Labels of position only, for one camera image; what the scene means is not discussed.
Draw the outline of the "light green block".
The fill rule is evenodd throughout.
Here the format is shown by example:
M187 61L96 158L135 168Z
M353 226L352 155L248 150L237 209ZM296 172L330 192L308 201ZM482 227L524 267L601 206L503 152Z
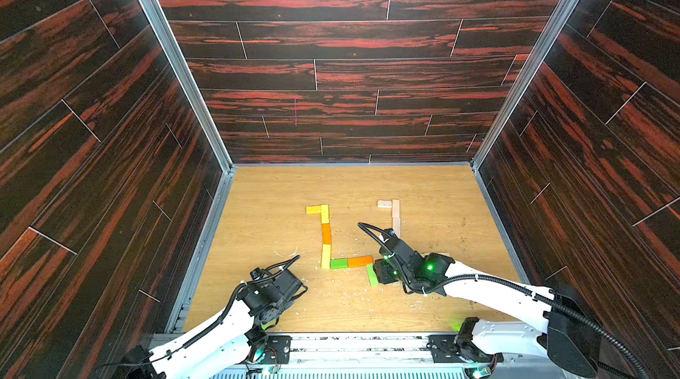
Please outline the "light green block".
M377 279L377 275L374 270L374 265L373 264L368 264L366 265L366 271L368 273L368 280L370 283L371 287L377 287L379 285L379 281Z

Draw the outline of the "orange block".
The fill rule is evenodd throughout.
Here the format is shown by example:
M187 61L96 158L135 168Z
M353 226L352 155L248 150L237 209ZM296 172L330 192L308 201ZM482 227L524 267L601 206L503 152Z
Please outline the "orange block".
M373 263L374 263L374 259L370 255L350 258L350 259L347 260L347 264L348 264L349 268L366 267L367 265L372 265Z
M322 223L322 243L324 245L332 244L331 230L329 223Z

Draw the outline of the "small green block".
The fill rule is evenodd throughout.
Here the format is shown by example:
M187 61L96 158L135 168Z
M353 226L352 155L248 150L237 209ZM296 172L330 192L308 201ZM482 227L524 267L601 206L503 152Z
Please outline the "small green block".
M347 259L335 259L331 260L329 263L329 267L332 270L336 269L347 269L349 267L349 260Z

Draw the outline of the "natural wood block neck top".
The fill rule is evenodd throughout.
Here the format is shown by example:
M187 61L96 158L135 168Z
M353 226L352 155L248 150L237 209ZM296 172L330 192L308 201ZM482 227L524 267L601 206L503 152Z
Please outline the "natural wood block neck top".
M391 213L393 218L400 217L400 201L398 199L391 200Z

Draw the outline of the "natural wood block neck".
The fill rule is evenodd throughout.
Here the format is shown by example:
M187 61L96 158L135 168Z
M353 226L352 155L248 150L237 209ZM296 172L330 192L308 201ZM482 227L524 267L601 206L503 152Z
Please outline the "natural wood block neck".
M398 199L391 200L391 213L393 218L400 217L400 201Z
M394 231L394 234L397 237L401 237L401 223L400 223L400 217L393 217L392 218L392 230Z

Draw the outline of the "short yellow block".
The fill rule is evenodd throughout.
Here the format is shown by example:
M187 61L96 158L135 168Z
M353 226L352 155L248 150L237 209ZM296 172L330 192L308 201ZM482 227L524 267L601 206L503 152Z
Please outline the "short yellow block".
M320 205L310 205L306 207L307 214L320 214L322 212L322 207Z

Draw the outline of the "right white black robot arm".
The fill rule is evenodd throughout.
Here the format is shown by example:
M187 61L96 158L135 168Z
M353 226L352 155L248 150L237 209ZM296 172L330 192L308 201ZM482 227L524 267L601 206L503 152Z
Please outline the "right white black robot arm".
M358 227L380 246L381 258L374 264L378 283L401 283L407 295L466 299L513 317L513 322L465 319L453 344L454 357L478 363L488 374L501 354L516 353L548 359L577 377L594 378L600 370L626 377L600 360L600 345L607 342L637 378L649 376L639 358L600 324L575 289L512 282L444 254L421 255L394 230L364 222Z

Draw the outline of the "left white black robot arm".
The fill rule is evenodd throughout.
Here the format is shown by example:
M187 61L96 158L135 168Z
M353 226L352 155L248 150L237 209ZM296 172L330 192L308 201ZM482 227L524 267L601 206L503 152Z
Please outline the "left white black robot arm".
M112 368L114 378L210 378L248 357L264 352L266 327L308 287L291 271L294 256L251 271L251 280L237 285L225 308L197 327L152 349L136 346Z

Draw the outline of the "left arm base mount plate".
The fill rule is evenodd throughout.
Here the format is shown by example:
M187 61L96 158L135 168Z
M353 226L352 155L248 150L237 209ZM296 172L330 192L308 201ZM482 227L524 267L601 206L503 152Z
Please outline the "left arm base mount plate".
M292 337L267 335L251 348L247 363L251 365L285 365L290 362Z

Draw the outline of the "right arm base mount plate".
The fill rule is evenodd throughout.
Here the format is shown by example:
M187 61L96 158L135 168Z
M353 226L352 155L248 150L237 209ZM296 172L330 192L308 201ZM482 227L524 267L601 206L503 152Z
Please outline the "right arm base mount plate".
M458 340L456 335L429 335L426 348L435 363L477 362L469 343Z

